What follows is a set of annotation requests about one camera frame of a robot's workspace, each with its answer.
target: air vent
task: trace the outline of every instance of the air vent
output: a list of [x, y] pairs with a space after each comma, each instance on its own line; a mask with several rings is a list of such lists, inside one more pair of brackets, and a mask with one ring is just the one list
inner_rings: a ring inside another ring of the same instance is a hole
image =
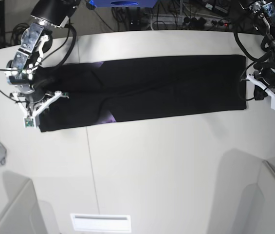
[[131, 233], [129, 215], [71, 214], [76, 231], [102, 233]]

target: black trousers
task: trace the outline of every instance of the black trousers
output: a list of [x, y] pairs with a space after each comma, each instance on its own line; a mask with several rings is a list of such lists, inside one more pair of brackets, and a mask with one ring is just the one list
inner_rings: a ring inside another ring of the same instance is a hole
[[[246, 109], [245, 57], [176, 56], [65, 65], [45, 89], [69, 92], [40, 115], [42, 132]], [[245, 96], [242, 82], [240, 93]]]

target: white table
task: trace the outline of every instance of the white table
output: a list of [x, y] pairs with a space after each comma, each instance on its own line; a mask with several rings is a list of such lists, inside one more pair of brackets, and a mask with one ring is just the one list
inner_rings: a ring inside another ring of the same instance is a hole
[[[253, 56], [262, 55], [262, 37], [240, 40]], [[16, 49], [0, 50], [0, 68]], [[66, 50], [44, 66], [57, 64]], [[229, 54], [243, 54], [231, 33], [122, 32], [79, 37], [67, 63]], [[3, 73], [0, 88], [14, 90]], [[248, 84], [248, 97], [253, 88]], [[245, 111], [42, 134], [24, 129], [18, 106], [0, 94], [0, 141], [8, 151], [0, 168], [0, 208], [7, 201], [1, 173], [28, 176], [38, 199], [51, 204], [62, 234], [78, 233], [70, 213], [131, 215], [134, 234], [225, 234], [234, 228], [242, 191], [257, 183], [262, 160], [275, 157], [275, 111], [267, 98], [249, 102]]]

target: table surface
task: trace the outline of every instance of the table surface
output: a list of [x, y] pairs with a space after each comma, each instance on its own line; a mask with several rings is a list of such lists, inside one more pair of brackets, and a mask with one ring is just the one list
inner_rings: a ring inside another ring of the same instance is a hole
[[[262, 55], [262, 37], [240, 40], [250, 54]], [[54, 40], [51, 51], [63, 41]], [[57, 64], [68, 45], [43, 66]], [[0, 50], [0, 68], [16, 50]], [[232, 33], [119, 32], [79, 37], [66, 63], [229, 54], [243, 55]], [[15, 90], [3, 73], [0, 88]], [[253, 89], [248, 83], [248, 97]], [[232, 230], [242, 191], [257, 183], [262, 160], [275, 158], [275, 111], [266, 98], [245, 111], [40, 133], [24, 129], [18, 106], [0, 94], [0, 141], [8, 153], [0, 168], [0, 211], [8, 199], [2, 172], [9, 170], [34, 181], [62, 234], [78, 233], [70, 213], [131, 215], [134, 234], [222, 234]]]

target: blue box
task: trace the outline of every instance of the blue box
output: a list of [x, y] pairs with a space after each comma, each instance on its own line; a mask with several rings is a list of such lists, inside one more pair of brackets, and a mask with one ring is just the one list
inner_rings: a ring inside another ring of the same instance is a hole
[[153, 7], [157, 0], [91, 0], [96, 7]]

